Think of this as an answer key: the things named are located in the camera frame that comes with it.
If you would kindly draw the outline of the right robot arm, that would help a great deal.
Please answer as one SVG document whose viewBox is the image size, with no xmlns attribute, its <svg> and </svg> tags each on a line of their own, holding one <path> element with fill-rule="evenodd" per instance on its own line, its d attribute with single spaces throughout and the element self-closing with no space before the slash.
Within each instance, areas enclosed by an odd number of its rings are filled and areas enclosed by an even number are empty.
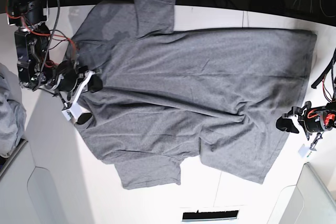
<svg viewBox="0 0 336 224">
<path fill-rule="evenodd" d="M 64 105 L 62 113 L 68 121 L 76 121 L 83 114 L 78 101 L 86 92 L 102 89 L 99 69 L 90 70 L 76 61 L 75 43 L 54 26 L 49 29 L 49 0 L 6 0 L 7 23 L 16 26 L 14 33 L 18 77 L 24 88 L 43 89 L 60 97 Z M 61 63 L 51 60 L 49 52 L 53 40 L 70 44 L 70 56 Z"/>
</svg>

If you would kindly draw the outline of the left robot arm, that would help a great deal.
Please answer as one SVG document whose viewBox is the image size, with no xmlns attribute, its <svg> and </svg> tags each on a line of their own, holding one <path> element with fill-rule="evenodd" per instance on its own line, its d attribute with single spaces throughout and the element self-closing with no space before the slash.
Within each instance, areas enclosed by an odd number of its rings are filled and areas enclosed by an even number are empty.
<svg viewBox="0 0 336 224">
<path fill-rule="evenodd" d="M 276 121 L 278 130 L 298 134 L 299 130 L 292 121 L 293 118 L 296 118 L 307 139 L 315 133 L 316 136 L 308 148 L 310 151 L 316 150 L 316 145 L 322 139 L 324 132 L 335 128 L 335 93 L 331 94 L 325 87 L 327 75 L 330 73 L 333 92 L 335 92 L 334 64 L 335 55 L 332 56 L 318 79 L 311 85 L 313 89 L 316 89 L 319 84 L 322 84 L 322 92 L 328 102 L 326 105 L 313 107 L 311 102 L 307 101 L 303 107 L 293 106 L 289 112 L 282 114 Z"/>
</svg>

